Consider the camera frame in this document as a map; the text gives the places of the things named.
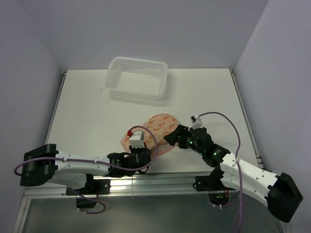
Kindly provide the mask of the peach floral laundry bag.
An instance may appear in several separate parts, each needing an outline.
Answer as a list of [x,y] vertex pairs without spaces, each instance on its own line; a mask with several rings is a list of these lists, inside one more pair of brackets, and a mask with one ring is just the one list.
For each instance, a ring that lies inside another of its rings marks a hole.
[[[174,146],[170,146],[168,142],[164,140],[164,136],[169,135],[174,132],[179,125],[178,120],[173,115],[167,113],[156,114],[148,119],[145,123],[142,124],[143,127],[150,130],[158,144],[158,153],[157,156],[161,156],[174,148]],[[135,129],[141,130],[144,132],[144,143],[147,148],[152,150],[154,156],[155,152],[155,142],[152,139],[151,135],[146,132],[145,129]],[[125,151],[129,151],[129,136],[127,133],[121,139],[121,145]]]

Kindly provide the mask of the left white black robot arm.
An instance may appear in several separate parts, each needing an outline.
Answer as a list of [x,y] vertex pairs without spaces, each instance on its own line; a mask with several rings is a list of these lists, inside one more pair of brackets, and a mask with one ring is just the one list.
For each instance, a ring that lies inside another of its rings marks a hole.
[[57,150],[55,144],[46,144],[25,153],[14,173],[20,176],[20,185],[24,187],[55,183],[89,194],[94,190],[95,176],[130,177],[147,170],[155,160],[146,146],[129,149],[129,152],[86,159]]

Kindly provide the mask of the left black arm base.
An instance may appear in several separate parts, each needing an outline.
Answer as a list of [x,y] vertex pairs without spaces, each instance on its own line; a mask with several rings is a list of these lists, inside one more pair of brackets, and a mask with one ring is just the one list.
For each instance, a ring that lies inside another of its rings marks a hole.
[[[95,179],[86,183],[86,187],[74,190],[66,188],[67,196],[76,196],[76,207],[78,211],[86,214],[99,214],[105,211],[106,205],[99,200],[99,195],[107,195],[110,192],[110,180]],[[92,212],[96,205],[101,205],[102,209]]]

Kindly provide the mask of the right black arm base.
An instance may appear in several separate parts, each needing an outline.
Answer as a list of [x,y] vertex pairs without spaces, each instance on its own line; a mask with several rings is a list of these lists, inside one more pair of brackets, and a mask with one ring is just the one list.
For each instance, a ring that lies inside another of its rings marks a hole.
[[207,192],[211,206],[222,209],[230,206],[239,197],[239,192],[230,196],[229,191],[233,189],[223,185],[221,182],[223,177],[224,172],[221,171],[220,166],[216,166],[209,175],[195,176],[192,187],[197,192]]

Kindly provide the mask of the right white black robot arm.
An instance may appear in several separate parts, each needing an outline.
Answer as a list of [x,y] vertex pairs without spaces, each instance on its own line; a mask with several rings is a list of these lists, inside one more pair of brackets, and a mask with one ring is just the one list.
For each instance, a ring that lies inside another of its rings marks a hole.
[[171,146],[177,144],[181,149],[197,152],[213,168],[209,175],[195,178],[193,187],[198,192],[238,190],[261,202],[274,217],[286,223],[291,221],[303,200],[290,175],[277,175],[244,160],[237,161],[235,154],[212,141],[204,127],[194,130],[179,125],[164,139]]

